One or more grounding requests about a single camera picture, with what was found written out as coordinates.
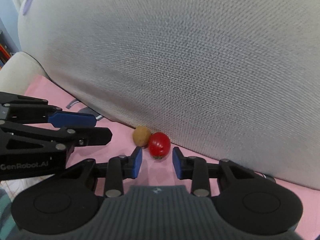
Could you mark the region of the red cherry tomato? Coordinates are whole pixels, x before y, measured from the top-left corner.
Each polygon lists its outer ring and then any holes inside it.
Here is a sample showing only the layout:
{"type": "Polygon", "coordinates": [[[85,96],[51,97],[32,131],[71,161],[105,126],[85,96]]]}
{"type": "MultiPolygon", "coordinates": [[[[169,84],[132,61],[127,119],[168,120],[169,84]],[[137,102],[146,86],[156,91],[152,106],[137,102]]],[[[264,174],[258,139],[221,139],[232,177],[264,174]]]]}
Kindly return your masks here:
{"type": "Polygon", "coordinates": [[[169,154],[170,148],[171,141],[166,134],[157,132],[151,135],[148,143],[148,149],[153,158],[165,158],[169,154]]]}

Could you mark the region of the pink checkered lemon cloth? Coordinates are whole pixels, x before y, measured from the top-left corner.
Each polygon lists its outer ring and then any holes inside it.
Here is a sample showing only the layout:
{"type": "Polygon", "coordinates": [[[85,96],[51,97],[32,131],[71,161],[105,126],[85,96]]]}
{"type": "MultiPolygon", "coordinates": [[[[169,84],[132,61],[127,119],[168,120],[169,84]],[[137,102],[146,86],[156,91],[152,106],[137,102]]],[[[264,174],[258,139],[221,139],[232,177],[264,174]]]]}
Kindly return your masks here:
{"type": "MultiPolygon", "coordinates": [[[[60,107],[64,111],[78,112],[85,107],[81,102],[49,81],[46,77],[37,75],[31,80],[26,96],[46,99],[50,105],[60,107]]],[[[84,159],[93,158],[97,163],[106,163],[118,155],[130,155],[135,149],[132,140],[133,129],[118,122],[102,118],[97,122],[99,127],[107,127],[113,136],[106,146],[77,147],[67,161],[72,166],[84,159]]],[[[319,236],[319,191],[276,179],[277,184],[294,192],[302,201],[303,215],[296,228],[303,239],[316,239],[319,236]]],[[[147,149],[143,150],[143,161],[137,179],[124,180],[124,190],[132,185],[171,186],[185,185],[191,189],[190,180],[179,180],[172,164],[172,156],[161,160],[153,159],[147,149]]]]}

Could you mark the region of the left tan longan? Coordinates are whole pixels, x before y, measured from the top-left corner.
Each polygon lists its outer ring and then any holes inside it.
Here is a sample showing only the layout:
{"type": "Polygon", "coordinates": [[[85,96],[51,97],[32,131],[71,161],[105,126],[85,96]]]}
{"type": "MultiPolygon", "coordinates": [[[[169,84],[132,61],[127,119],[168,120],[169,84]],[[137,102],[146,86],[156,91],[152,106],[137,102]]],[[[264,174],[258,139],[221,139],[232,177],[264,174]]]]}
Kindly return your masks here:
{"type": "Polygon", "coordinates": [[[151,131],[145,126],[138,126],[132,133],[132,139],[136,146],[144,147],[148,144],[151,131]]]}

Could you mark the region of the teal striped rug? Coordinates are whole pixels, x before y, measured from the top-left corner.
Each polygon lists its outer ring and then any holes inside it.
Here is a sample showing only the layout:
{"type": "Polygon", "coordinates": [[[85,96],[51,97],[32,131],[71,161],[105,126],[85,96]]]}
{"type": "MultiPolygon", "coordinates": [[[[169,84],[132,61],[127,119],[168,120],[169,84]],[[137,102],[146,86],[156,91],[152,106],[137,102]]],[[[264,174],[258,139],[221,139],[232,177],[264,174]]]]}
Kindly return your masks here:
{"type": "Polygon", "coordinates": [[[16,224],[11,215],[11,199],[4,189],[1,189],[1,239],[7,239],[16,224]]]}

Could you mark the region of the light grey fabric sofa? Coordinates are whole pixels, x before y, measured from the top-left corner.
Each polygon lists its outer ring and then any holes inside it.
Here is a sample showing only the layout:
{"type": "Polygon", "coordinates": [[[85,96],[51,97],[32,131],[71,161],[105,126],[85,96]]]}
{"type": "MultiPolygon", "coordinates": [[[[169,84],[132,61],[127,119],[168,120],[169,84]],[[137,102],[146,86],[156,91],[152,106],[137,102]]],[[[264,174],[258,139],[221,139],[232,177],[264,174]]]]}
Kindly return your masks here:
{"type": "Polygon", "coordinates": [[[24,2],[2,91],[43,74],[111,120],[319,188],[319,0],[24,2]]]}

